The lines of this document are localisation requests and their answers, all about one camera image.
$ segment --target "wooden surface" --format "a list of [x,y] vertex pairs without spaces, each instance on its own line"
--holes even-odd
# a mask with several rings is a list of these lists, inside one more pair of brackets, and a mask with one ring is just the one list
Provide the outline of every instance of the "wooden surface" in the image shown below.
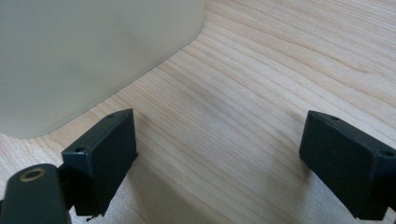
[[395,1],[208,0],[197,39],[131,85],[53,133],[0,135],[0,194],[132,107],[140,156],[92,223],[362,223],[300,161],[304,120],[396,147],[395,71]]

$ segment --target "wood grain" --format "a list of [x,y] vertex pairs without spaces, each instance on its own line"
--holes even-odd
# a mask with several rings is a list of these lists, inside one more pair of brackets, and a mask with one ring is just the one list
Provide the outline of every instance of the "wood grain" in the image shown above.
[[375,223],[354,219],[298,149],[310,109],[396,147],[394,71],[395,1],[208,0],[197,39],[134,83],[53,133],[0,135],[0,194],[131,107],[139,158],[91,223]]

